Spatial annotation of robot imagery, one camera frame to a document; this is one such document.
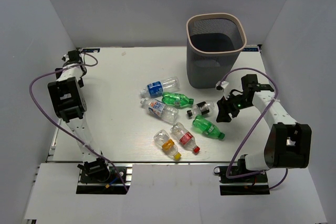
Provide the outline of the clear bottle black label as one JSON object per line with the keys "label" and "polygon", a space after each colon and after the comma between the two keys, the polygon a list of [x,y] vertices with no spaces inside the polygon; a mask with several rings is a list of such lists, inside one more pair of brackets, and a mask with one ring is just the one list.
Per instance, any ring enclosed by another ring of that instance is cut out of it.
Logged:
{"label": "clear bottle black label", "polygon": [[215,105],[212,101],[203,101],[199,102],[191,107],[191,109],[187,110],[187,116],[192,118],[197,115],[210,115],[214,112]]}

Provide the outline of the green bottle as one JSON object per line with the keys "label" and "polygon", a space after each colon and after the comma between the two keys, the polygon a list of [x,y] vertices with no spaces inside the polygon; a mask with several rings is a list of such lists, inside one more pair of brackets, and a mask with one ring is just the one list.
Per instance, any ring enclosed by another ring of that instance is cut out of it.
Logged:
{"label": "green bottle", "polygon": [[201,115],[197,115],[195,117],[195,119],[192,122],[192,125],[197,129],[199,129],[207,137],[219,140],[223,140],[225,137],[225,134],[221,132],[215,124],[205,119]]}
{"label": "green bottle", "polygon": [[184,94],[163,92],[162,102],[176,107],[185,107],[194,104],[194,99],[188,98]]}

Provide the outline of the clear bottle red label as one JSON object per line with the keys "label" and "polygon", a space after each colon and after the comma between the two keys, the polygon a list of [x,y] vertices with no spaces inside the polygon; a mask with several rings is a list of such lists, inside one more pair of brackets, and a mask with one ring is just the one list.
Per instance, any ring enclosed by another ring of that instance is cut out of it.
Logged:
{"label": "clear bottle red label", "polygon": [[172,135],[188,151],[198,154],[200,147],[196,144],[195,137],[180,122],[177,122],[171,128]]}

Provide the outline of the clear bottle yellow label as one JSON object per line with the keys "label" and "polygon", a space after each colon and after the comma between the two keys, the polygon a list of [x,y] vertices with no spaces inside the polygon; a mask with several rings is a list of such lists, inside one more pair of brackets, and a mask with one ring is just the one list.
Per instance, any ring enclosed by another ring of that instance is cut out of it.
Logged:
{"label": "clear bottle yellow label", "polygon": [[170,138],[168,132],[166,130],[160,130],[157,132],[154,137],[154,141],[158,144],[164,154],[175,161],[179,161],[181,159],[181,153],[178,150],[178,146],[175,142]]}

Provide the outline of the clear bottle white blue label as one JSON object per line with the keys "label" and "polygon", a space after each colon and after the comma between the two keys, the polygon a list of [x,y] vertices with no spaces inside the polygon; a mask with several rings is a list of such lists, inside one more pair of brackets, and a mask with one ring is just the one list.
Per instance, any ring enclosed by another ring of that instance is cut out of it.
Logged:
{"label": "clear bottle white blue label", "polygon": [[140,100],[140,104],[149,113],[167,123],[173,124],[178,118],[178,109],[157,99],[143,98]]}

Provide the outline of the clear bottle dark blue label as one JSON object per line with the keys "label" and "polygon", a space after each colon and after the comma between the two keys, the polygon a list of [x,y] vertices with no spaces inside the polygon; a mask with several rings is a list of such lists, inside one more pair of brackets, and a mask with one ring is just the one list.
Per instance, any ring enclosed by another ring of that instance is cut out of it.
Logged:
{"label": "clear bottle dark blue label", "polygon": [[164,92],[176,92],[180,88],[178,77],[170,77],[161,81],[149,83],[145,88],[140,90],[142,98],[157,98]]}

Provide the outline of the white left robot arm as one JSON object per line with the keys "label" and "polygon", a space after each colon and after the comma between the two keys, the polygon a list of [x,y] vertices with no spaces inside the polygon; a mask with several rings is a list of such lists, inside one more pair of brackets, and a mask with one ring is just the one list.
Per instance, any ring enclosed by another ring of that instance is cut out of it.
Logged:
{"label": "white left robot arm", "polygon": [[71,134],[80,140],[77,142],[82,153],[83,164],[78,167],[91,179],[106,182],[111,168],[102,158],[103,153],[94,142],[85,118],[87,105],[81,92],[82,77],[87,73],[81,53],[69,51],[63,57],[63,67],[56,74],[56,81],[48,83],[51,102],[58,118],[71,130]]}

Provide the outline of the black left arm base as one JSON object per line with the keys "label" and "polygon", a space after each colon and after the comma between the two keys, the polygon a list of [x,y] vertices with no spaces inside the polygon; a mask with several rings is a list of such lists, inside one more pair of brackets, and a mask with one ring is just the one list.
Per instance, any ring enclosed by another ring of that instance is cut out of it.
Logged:
{"label": "black left arm base", "polygon": [[126,166],[117,166],[114,169],[109,167],[110,171],[105,178],[93,178],[88,176],[83,170],[80,171],[76,194],[77,195],[126,195],[120,176],[122,177],[126,188],[131,184],[131,168]]}

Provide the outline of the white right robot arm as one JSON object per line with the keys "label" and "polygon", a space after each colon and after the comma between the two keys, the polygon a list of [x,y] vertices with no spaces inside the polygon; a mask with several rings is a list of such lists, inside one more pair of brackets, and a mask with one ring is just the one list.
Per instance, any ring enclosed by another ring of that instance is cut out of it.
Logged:
{"label": "white right robot arm", "polygon": [[217,101],[217,122],[230,122],[242,109],[255,107],[270,128],[265,147],[253,154],[238,156],[237,166],[229,165],[228,179],[247,182],[255,175],[273,168],[306,168],[309,164],[312,129],[300,124],[277,100],[275,86],[261,84],[256,74],[247,74],[241,78],[242,91],[228,91],[229,83],[219,81],[217,90],[224,95]]}

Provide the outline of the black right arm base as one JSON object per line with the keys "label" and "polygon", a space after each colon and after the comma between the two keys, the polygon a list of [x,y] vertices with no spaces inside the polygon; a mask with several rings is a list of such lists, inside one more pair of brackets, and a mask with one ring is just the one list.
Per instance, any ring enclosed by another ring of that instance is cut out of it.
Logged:
{"label": "black right arm base", "polygon": [[227,169],[228,166],[217,166],[214,168],[214,175],[219,177],[219,189],[221,196],[270,194],[268,177],[266,174],[229,179],[226,177]]}

